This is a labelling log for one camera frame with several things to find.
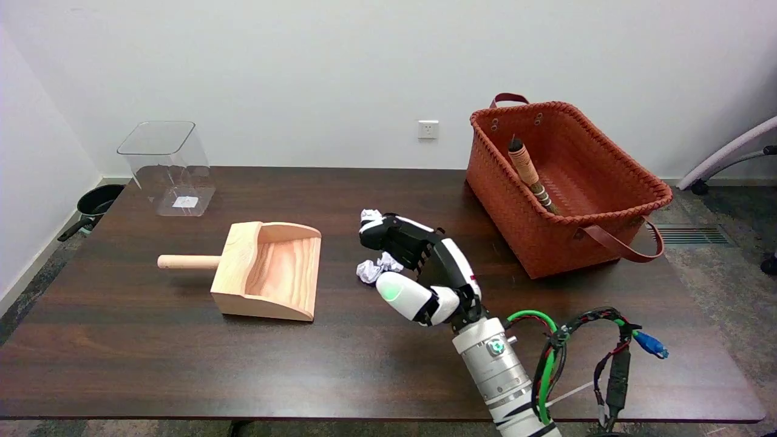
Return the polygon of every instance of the wooden dustpan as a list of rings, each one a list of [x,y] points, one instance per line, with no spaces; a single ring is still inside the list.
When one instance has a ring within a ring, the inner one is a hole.
[[[224,314],[313,321],[321,233],[283,222],[235,223],[220,257],[161,255],[159,268],[216,269],[211,295]]]

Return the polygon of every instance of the wall outlet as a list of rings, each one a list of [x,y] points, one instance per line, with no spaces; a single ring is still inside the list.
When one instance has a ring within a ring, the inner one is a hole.
[[[440,136],[440,121],[418,120],[418,138],[435,139]]]

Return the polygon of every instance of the basket handle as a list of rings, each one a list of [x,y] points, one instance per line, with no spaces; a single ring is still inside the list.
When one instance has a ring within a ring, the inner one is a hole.
[[[643,219],[645,219],[645,223],[653,230],[653,233],[656,234],[655,255],[645,255],[644,253],[637,252],[629,247],[628,244],[623,243],[621,240],[612,236],[611,233],[602,229],[599,225],[589,225],[581,229],[585,231],[588,236],[595,239],[599,244],[608,248],[613,253],[635,263],[646,263],[655,260],[664,254],[664,238],[661,237],[661,232],[658,232],[656,226],[648,220],[647,217],[643,216]]]
[[[497,102],[521,102],[529,104],[529,101],[526,100],[526,97],[523,97],[521,94],[513,94],[513,93],[499,93],[496,97],[491,100],[491,106],[489,108],[495,108],[497,107]]]

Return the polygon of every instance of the white baseboard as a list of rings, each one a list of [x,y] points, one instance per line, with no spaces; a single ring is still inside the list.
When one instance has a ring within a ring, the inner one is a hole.
[[[670,187],[676,187],[682,179],[662,178]],[[777,178],[748,178],[748,177],[713,177],[707,181],[710,187],[774,187],[777,186]]]
[[[101,187],[107,184],[126,184],[130,180],[132,180],[131,177],[104,177],[95,185],[95,187]],[[67,228],[76,223],[80,218],[81,215],[78,213],[78,211],[74,210],[70,218],[68,218],[64,224],[60,226],[57,232],[51,236],[51,241],[49,241],[49,243],[40,252],[36,253],[27,267],[22,271],[22,274],[20,274],[16,281],[13,282],[13,285],[9,287],[8,291],[6,291],[5,294],[0,297],[0,315],[5,314],[5,312],[8,311],[8,308],[10,308],[16,299],[19,298],[24,289],[27,288],[27,285],[30,284],[30,281],[32,281],[35,275],[38,273],[40,268],[46,264],[46,261],[49,259],[51,254],[53,254],[57,247],[59,247],[61,243],[57,241],[57,238],[62,235],[62,233]]]

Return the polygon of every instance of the robotic hand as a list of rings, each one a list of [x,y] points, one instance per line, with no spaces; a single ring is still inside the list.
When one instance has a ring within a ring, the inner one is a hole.
[[[561,437],[556,424],[543,424],[531,408],[531,379],[504,333],[489,318],[480,287],[458,246],[434,230],[396,214],[362,213],[362,246],[384,250],[417,278],[385,272],[378,292],[404,317],[423,326],[450,323],[453,344],[489,408],[503,437]]]
[[[483,308],[475,275],[442,229],[435,231],[396,214],[365,212],[362,219],[362,246],[385,250],[417,273],[416,281],[399,273],[381,274],[376,286],[389,305],[421,325],[451,323],[456,332],[480,320]]]

